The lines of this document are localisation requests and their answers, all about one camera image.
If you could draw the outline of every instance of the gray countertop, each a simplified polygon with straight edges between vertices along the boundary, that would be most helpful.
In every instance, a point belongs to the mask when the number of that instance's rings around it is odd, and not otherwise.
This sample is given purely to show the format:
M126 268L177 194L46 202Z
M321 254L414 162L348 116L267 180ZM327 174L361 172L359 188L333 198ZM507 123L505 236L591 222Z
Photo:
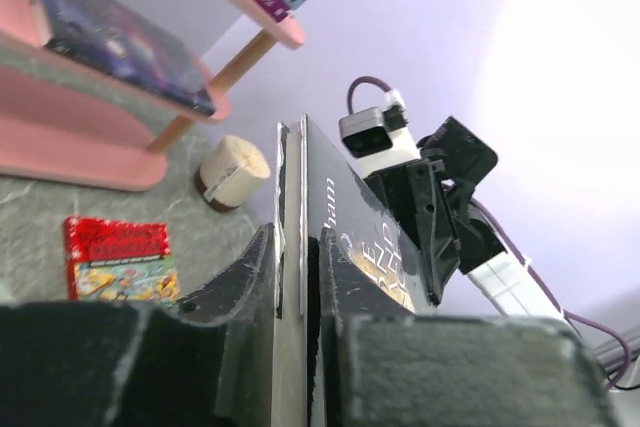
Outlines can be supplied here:
M39 64L1 45L0 63L117 103L155 133L174 115ZM69 215L81 215L166 222L182 291L196 289L239 256L255 230L245 208L217 213L193 187L193 174L209 149L200 130L192 129L172 148L164 180L144 193L0 175L0 284L18 300L65 298L62 222Z

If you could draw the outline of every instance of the wooden post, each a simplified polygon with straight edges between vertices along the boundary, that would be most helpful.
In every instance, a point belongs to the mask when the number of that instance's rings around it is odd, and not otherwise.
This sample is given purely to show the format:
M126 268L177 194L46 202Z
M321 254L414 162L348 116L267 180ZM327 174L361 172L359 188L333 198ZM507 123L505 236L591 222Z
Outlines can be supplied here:
M209 82L209 88L218 94L227 91L246 74L276 44L276 39L261 30L231 61ZM163 154L195 123L187 117L177 116L147 146L147 151Z

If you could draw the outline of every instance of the cream cylindrical object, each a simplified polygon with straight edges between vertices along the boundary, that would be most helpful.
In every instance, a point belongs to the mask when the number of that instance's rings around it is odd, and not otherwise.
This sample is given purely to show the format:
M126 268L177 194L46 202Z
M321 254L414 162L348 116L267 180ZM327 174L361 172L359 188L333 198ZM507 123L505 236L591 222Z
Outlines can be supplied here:
M227 135L196 172L196 188L215 210L226 212L244 204L271 175L262 152L239 137Z

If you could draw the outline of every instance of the purple cable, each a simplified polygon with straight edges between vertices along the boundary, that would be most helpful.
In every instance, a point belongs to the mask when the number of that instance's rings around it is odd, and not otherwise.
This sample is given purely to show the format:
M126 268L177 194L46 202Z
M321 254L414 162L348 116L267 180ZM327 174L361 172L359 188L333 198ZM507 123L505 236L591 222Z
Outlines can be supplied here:
M493 225L493 228L500 235L500 237L502 237L502 240L504 240L504 243L507 245L507 248L513 253L516 259L518 259L518 262L520 262L522 265L526 265L526 259L524 255L522 255L522 252L520 252L520 249L518 249L518 247L513 243L511 238L507 235L507 233L504 231L504 229L500 225L500 222L498 222L498 220L493 216L493 214L477 200L472 199L471 203L472 205L477 207L478 210L482 213L482 215L484 215L487 218L487 220ZM551 292L551 289L547 287L547 285L543 282L543 280L540 278L538 273L535 270L533 270L531 266L529 266L529 275L531 275L531 278L535 280L536 284L538 284L538 287L540 287L540 289L544 292L544 294L549 298L549 300L554 305L554 307L558 309L559 312L564 313L565 319L567 319L569 323L571 323L571 321L574 321L579 324L586 325L587 327L591 327L592 329L599 330L600 332L604 332L605 334L613 337L616 341L618 341L624 353L624 362L622 364L622 367L620 367L617 370L616 375L613 376L613 379L610 379L609 383L607 384L607 390L611 390L613 387L616 386L618 382L620 382L622 377L624 377L624 374L627 372L627 369L629 369L629 367L631 366L631 363L633 362L633 358L632 358L633 354L631 353L631 348L629 347L629 344L627 344L627 342L622 338L620 334L610 329L606 325L599 324L598 322L594 322L593 320L586 319L578 314L574 314L573 312L564 310L561 307L560 302L558 302L558 299L556 299L555 295L553 295L553 293Z

